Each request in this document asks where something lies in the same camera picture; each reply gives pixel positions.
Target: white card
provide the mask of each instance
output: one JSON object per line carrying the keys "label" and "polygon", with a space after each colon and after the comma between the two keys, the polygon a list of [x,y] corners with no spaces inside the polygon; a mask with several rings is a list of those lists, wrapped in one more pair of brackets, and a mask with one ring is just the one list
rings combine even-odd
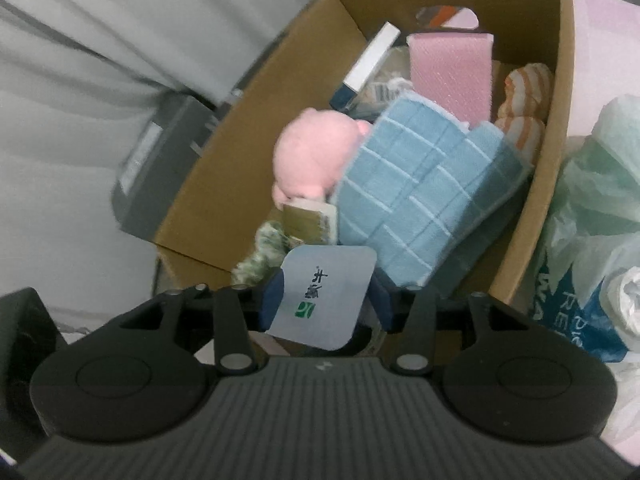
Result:
{"label": "white card", "polygon": [[284,297],[267,333],[324,350],[346,345],[376,260],[369,247],[293,249],[282,263]]}

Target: blue checkered cloth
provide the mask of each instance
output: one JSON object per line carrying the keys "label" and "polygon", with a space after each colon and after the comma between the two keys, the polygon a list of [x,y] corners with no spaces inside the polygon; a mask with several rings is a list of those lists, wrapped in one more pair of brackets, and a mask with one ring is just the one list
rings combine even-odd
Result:
{"label": "blue checkered cloth", "polygon": [[[454,253],[461,274],[500,234],[498,224],[483,221],[531,170],[492,124],[468,131],[408,92],[376,121],[332,196],[340,243],[375,249],[378,266],[397,285],[424,285],[482,224],[481,235]],[[517,214],[512,209],[507,214]]]}

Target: cardboard box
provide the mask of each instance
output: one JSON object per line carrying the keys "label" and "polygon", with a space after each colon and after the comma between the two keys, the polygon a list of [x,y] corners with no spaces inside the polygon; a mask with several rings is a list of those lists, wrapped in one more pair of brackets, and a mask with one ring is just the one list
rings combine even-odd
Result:
{"label": "cardboard box", "polygon": [[556,74],[540,159],[520,219],[485,253],[461,286],[509,303],[534,251],[554,192],[572,94],[572,0],[318,0],[289,26],[279,47],[218,127],[156,233],[177,285],[227,283],[252,249],[273,204],[273,147],[305,107],[329,99],[371,38],[389,21],[415,30],[425,6],[471,8],[495,37],[494,59],[544,62]]}

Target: white plastic wrap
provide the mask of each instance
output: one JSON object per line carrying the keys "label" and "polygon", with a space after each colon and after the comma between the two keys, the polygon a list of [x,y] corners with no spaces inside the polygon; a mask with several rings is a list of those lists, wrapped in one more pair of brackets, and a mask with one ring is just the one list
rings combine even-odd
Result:
{"label": "white plastic wrap", "polygon": [[618,398],[601,438],[634,465],[640,465],[640,363],[610,363]]}
{"label": "white plastic wrap", "polygon": [[631,267],[612,277],[607,284],[606,300],[625,332],[635,338],[640,336],[640,267]]}

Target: orange striped cloth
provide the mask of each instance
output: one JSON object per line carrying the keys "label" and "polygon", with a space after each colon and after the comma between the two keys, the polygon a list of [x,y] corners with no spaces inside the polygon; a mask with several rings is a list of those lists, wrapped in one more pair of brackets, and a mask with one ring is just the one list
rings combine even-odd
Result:
{"label": "orange striped cloth", "polygon": [[554,76],[545,64],[529,63],[512,71],[504,83],[506,100],[498,109],[495,125],[535,164],[549,115]]}
{"label": "orange striped cloth", "polygon": [[529,63],[512,71],[505,83],[506,100],[498,118],[537,117],[545,122],[549,115],[554,75],[543,63]]}
{"label": "orange striped cloth", "polygon": [[545,133],[545,123],[537,117],[504,117],[495,121],[506,139],[520,150],[531,164],[538,160],[538,148]]}

